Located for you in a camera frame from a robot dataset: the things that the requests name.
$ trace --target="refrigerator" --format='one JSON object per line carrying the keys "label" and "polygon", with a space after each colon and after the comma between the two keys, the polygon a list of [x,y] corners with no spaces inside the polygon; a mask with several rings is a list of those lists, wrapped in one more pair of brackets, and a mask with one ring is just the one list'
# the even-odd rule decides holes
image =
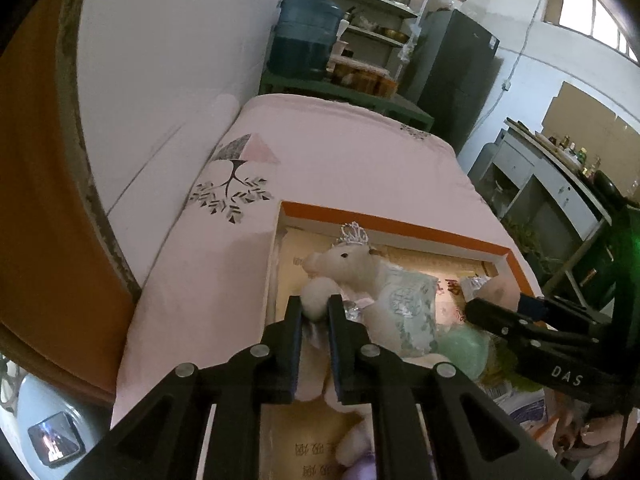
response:
{"label": "refrigerator", "polygon": [[486,97],[499,40],[459,10],[430,14],[398,93],[434,118],[431,133],[460,152]]}

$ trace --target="silver rivet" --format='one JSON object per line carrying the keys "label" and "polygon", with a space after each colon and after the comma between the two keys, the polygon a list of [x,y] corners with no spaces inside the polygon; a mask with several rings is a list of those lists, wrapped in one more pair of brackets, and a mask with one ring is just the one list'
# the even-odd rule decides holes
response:
{"label": "silver rivet", "polygon": [[189,377],[196,371],[196,367],[191,363],[182,363],[175,367],[175,374],[178,377]]}
{"label": "silver rivet", "polygon": [[436,365],[436,371],[440,377],[449,379],[456,374],[456,367],[450,363],[440,363]]}
{"label": "silver rivet", "polygon": [[259,344],[259,345],[253,345],[251,347],[251,350],[249,351],[251,352],[251,355],[254,357],[266,357],[267,355],[269,355],[269,352],[271,351],[271,349],[267,345]]}
{"label": "silver rivet", "polygon": [[376,345],[362,345],[360,353],[365,357],[378,357],[380,355],[380,348]]}

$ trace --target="brass bowl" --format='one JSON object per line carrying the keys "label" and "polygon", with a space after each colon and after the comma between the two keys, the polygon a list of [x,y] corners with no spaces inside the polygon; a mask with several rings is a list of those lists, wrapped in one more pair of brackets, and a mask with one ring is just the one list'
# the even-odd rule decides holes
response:
{"label": "brass bowl", "polygon": [[376,32],[381,36],[385,36],[390,40],[399,41],[400,43],[406,43],[409,41],[409,37],[404,32],[400,32],[399,30],[394,30],[392,28],[377,27]]}

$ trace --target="bed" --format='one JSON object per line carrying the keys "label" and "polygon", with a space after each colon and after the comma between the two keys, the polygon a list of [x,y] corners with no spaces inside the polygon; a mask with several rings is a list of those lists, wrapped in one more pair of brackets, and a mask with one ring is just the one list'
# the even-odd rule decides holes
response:
{"label": "bed", "polygon": [[289,94],[249,101],[194,183],[127,335],[112,424],[182,362],[207,367],[260,339],[280,200],[514,241],[443,140],[348,104]]}

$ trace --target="smartphone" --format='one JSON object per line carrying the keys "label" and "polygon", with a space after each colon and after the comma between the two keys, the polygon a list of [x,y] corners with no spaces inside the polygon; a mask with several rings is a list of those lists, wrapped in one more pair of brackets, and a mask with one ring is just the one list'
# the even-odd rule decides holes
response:
{"label": "smartphone", "polygon": [[27,433],[38,458],[48,467],[69,462],[84,451],[73,420],[65,412],[58,412],[31,426]]}

